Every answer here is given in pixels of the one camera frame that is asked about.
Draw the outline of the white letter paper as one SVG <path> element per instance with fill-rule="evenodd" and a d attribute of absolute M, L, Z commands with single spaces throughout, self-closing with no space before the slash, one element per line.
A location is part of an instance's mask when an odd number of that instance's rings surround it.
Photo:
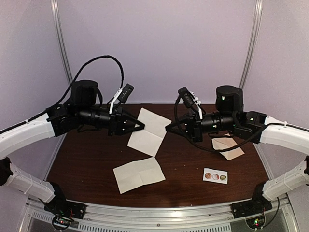
<path fill-rule="evenodd" d="M 171 123 L 171 120 L 141 108 L 138 121 L 145 127 L 131 134 L 127 146 L 155 157 L 167 133 L 165 127 Z"/>

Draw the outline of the beige paper envelope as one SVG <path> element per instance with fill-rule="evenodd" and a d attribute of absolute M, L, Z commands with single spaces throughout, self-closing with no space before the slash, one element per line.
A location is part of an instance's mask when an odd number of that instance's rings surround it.
<path fill-rule="evenodd" d="M 212 147 L 215 150 L 224 150 L 237 145 L 235 140 L 228 133 L 219 136 L 218 138 L 212 138 L 211 141 Z M 226 152 L 220 152 L 220 154 L 223 155 L 227 160 L 233 160 L 239 156 L 244 155 L 244 151 L 240 147 L 238 147 Z"/>

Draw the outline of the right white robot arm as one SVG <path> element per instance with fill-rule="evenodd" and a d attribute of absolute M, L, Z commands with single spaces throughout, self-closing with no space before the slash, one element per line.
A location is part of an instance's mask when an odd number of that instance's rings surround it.
<path fill-rule="evenodd" d="M 309 153 L 308 129 L 256 111 L 245 112 L 243 91 L 238 87 L 217 87 L 215 112 L 206 113 L 200 105 L 193 92 L 186 87 L 180 88 L 173 109 L 174 121 L 165 127 L 166 131 L 182 136 L 194 147 L 208 152 L 228 152 L 252 142 L 278 145 L 306 155 Z M 215 134 L 219 139 L 221 131 L 229 133 L 227 138 L 238 137 L 243 142 L 221 149 L 198 145 L 203 134 Z"/>

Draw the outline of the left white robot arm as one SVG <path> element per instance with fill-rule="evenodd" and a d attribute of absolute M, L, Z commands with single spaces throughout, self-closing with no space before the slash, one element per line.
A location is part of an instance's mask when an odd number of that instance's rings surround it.
<path fill-rule="evenodd" d="M 74 82 L 70 97 L 38 117 L 16 124 L 0 132 L 0 184 L 11 186 L 24 194 L 40 199 L 52 212 L 66 214 L 70 207 L 61 188 L 55 183 L 40 180 L 13 165 L 9 155 L 37 141 L 58 137 L 72 130 L 82 132 L 85 125 L 94 131 L 108 129 L 108 135 L 125 135 L 144 129 L 145 124 L 119 105 L 108 109 L 96 104 L 102 99 L 98 83 L 92 80 Z"/>

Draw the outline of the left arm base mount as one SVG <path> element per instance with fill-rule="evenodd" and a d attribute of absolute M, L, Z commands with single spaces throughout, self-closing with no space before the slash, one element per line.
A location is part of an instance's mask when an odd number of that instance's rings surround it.
<path fill-rule="evenodd" d="M 70 219 L 83 219 L 86 211 L 85 204 L 67 200 L 42 203 L 45 211 L 51 212 L 55 216 L 62 216 Z"/>

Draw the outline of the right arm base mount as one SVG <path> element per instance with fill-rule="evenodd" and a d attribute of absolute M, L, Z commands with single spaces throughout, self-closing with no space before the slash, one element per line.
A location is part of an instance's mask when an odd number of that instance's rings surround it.
<path fill-rule="evenodd" d="M 248 200 L 231 205 L 234 218 L 248 217 L 256 214 L 262 214 L 264 211 L 272 209 L 271 202 L 262 200 Z"/>

